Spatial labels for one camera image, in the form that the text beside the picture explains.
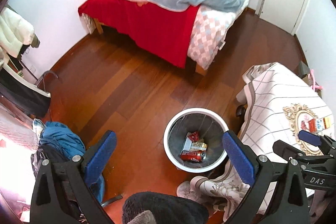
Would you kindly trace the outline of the blue white milk carton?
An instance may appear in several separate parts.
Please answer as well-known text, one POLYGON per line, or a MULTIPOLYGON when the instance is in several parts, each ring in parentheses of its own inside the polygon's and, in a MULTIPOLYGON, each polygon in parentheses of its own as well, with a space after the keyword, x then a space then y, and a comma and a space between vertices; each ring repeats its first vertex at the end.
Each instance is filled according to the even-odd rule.
POLYGON ((325 129, 324 119, 315 119, 316 132, 321 132, 325 129))

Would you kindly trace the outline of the red shiny snack bag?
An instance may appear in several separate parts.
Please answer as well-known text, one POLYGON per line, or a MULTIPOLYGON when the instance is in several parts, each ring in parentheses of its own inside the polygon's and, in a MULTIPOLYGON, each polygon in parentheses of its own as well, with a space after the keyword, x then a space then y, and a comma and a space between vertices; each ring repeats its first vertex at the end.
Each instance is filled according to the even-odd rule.
POLYGON ((316 125, 316 119, 311 119, 309 121, 302 120, 301 121, 301 129, 305 130, 310 133, 317 132, 317 125, 316 125))

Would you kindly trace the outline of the orange snack bag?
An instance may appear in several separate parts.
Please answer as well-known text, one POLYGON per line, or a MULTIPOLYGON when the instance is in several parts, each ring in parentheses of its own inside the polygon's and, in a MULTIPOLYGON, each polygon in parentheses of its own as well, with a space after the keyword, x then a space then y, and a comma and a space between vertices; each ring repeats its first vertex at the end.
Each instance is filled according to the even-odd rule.
POLYGON ((204 142, 204 139, 199 139, 191 143, 189 151, 206 151, 207 147, 208 145, 204 142))

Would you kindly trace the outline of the red soda can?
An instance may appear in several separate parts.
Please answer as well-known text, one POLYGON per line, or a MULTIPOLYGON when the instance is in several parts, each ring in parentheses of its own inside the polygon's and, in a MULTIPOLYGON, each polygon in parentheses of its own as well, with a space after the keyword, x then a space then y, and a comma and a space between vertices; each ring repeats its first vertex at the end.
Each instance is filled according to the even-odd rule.
POLYGON ((182 151, 180 158, 183 161, 203 162, 206 159, 206 152, 202 150, 197 151, 182 151))

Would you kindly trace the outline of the small red wrapper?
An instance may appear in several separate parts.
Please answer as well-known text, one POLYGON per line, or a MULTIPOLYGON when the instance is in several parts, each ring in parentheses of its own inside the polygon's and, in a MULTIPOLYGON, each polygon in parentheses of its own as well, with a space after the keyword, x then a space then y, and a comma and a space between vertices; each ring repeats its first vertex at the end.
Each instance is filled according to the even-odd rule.
POLYGON ((187 134, 187 137, 189 137, 193 142, 198 141, 200 139, 200 135, 198 131, 189 132, 187 134))

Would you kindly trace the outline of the white tall carton box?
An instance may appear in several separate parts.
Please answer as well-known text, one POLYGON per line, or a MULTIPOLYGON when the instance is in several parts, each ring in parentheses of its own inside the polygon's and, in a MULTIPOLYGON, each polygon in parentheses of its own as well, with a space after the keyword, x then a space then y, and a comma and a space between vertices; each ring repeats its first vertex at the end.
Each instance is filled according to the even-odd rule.
POLYGON ((189 137, 186 137, 181 152, 190 151, 192 143, 193 141, 189 137))

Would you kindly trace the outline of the white round trash bin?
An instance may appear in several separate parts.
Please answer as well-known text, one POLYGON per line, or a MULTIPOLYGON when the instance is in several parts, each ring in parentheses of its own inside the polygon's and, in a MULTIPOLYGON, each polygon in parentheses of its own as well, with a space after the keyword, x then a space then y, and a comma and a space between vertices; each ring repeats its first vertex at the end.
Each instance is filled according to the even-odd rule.
POLYGON ((183 110, 166 126, 163 135, 165 153, 180 170, 189 173, 211 171, 227 159, 222 142, 226 131, 225 121, 211 110, 183 110))

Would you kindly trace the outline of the yellow flat packet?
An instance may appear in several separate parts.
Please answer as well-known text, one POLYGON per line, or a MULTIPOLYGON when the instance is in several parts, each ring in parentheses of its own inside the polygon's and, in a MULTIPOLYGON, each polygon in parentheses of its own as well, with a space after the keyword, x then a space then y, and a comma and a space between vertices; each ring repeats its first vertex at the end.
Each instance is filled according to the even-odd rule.
POLYGON ((331 119, 330 117, 324 117, 323 119, 323 128, 326 130, 328 128, 330 128, 331 126, 331 119))

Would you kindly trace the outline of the white checked tablecloth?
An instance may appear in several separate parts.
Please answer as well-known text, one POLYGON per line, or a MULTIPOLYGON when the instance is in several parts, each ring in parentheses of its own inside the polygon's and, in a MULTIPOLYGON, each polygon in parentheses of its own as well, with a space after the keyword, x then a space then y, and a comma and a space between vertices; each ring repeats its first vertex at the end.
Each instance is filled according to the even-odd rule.
MULTIPOLYGON (((272 149, 273 143, 282 140, 317 156, 321 151, 299 140, 301 121, 330 117, 330 128, 320 135, 335 137, 335 121, 331 109, 302 79, 280 63, 252 66, 243 75, 245 86, 238 94, 239 102, 247 103, 244 123, 238 134, 243 144, 256 155, 265 155, 273 162, 283 162, 272 149)), ((177 196, 203 203, 214 204, 215 210, 224 211, 224 220, 234 212, 245 196, 249 185, 242 182, 231 162, 225 165, 224 174, 215 179, 196 176, 177 187, 177 196)))

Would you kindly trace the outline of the blue clothing pile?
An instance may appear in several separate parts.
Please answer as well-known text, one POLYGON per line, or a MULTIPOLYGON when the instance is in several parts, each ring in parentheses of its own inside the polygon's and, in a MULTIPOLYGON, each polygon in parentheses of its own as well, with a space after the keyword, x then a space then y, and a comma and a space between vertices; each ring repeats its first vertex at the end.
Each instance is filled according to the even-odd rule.
POLYGON ((67 162, 75 155, 84 155, 86 148, 78 135, 60 122, 46 122, 37 151, 31 155, 31 166, 37 176, 42 161, 67 162))

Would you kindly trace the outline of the pink plastic hanger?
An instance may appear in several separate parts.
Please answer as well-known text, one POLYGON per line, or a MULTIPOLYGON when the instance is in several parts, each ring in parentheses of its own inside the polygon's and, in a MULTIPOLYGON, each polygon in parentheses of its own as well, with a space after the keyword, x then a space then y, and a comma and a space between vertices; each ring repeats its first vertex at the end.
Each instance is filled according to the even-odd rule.
POLYGON ((314 92, 318 92, 319 90, 323 90, 323 87, 319 84, 317 84, 316 80, 315 80, 315 74, 314 74, 314 70, 311 69, 310 73, 309 73, 309 79, 311 82, 311 88, 313 89, 314 92))

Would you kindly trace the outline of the brown cardboard box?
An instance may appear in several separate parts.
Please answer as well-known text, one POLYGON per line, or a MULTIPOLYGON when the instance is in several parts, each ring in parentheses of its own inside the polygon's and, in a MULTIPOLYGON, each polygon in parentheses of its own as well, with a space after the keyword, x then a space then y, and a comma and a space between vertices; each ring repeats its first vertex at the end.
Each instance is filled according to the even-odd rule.
MULTIPOLYGON (((300 61, 299 65, 298 65, 298 75, 308 86, 311 86, 311 82, 310 82, 310 79, 309 79, 309 73, 310 73, 310 68, 303 61, 300 61)), ((316 93, 320 97, 322 97, 322 91, 321 90, 319 90, 316 93)))

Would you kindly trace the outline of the black hanging garment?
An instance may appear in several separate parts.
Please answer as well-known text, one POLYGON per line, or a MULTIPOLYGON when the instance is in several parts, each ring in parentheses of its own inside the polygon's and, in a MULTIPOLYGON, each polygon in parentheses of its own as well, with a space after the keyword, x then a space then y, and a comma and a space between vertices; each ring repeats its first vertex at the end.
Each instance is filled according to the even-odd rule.
POLYGON ((49 110, 51 94, 29 83, 6 63, 1 67, 1 94, 18 108, 39 118, 49 110))

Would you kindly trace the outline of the black fuzzy slipper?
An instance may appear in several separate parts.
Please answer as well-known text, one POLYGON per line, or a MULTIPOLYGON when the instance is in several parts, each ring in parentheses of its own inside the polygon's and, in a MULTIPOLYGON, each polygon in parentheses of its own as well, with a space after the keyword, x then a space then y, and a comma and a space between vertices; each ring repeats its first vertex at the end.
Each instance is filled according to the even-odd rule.
POLYGON ((208 219, 205 206, 156 192, 133 194, 122 207, 122 223, 207 223, 208 219))

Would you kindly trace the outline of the pink checked quilt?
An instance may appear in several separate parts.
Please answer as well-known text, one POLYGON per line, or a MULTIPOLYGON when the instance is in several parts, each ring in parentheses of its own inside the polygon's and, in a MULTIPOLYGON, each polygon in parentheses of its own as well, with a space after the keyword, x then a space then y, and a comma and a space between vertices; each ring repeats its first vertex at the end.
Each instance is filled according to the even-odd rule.
MULTIPOLYGON (((135 2, 138 5, 147 3, 147 0, 127 1, 135 2)), ((187 51, 187 57, 196 62, 199 73, 207 72, 218 51, 226 43, 227 31, 242 12, 247 9, 248 4, 249 0, 244 0, 242 7, 236 12, 222 12, 213 10, 205 5, 200 6, 195 17, 187 51)), ((89 16, 88 12, 83 12, 80 16, 84 19, 90 34, 96 28, 102 31, 101 25, 104 25, 104 23, 99 22, 98 19, 94 20, 89 16)))

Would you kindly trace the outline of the red bed sheet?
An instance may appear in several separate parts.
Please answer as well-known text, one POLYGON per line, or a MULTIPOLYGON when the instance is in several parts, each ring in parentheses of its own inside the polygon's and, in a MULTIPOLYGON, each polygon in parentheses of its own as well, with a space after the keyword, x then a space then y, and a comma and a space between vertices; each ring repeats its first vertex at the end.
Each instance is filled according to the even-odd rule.
POLYGON ((143 50, 184 68, 198 10, 199 6, 175 12, 149 2, 139 6, 128 0, 87 0, 78 13, 128 35, 143 50))

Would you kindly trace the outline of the white hanging jacket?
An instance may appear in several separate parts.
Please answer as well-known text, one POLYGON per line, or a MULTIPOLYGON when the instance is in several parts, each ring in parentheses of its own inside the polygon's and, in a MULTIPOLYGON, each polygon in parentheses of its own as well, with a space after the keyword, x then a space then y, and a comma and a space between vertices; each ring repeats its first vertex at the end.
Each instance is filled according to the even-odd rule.
POLYGON ((33 25, 8 7, 1 11, 1 48, 18 57, 23 46, 38 48, 40 41, 33 25))

